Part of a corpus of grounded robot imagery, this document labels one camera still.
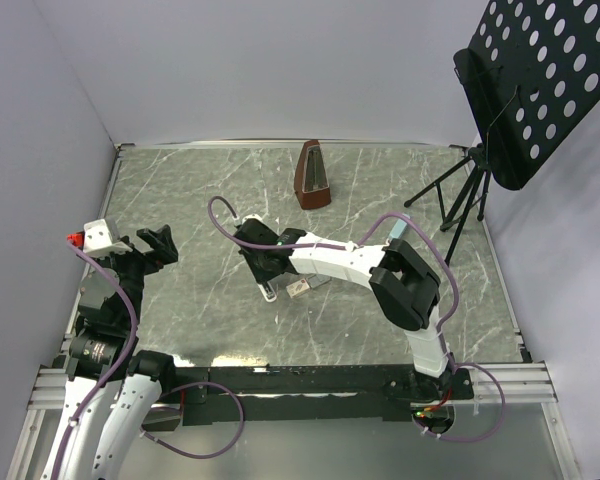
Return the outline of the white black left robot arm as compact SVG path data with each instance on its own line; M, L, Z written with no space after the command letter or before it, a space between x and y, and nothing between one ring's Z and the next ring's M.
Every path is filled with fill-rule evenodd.
M140 229L138 250L114 221L98 219L68 235L91 268L80 285L76 332L44 479L115 479L156 402L178 387L172 356L137 350L145 278L177 262L169 226Z

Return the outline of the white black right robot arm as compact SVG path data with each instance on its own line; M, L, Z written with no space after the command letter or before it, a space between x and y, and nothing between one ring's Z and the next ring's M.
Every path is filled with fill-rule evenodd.
M438 398L450 388L449 360L437 329L440 279L406 241L362 246L295 228L277 234L256 217L245 219L235 238L268 302L277 298L271 281L285 273L325 276L372 291L386 319L406 331L418 390Z

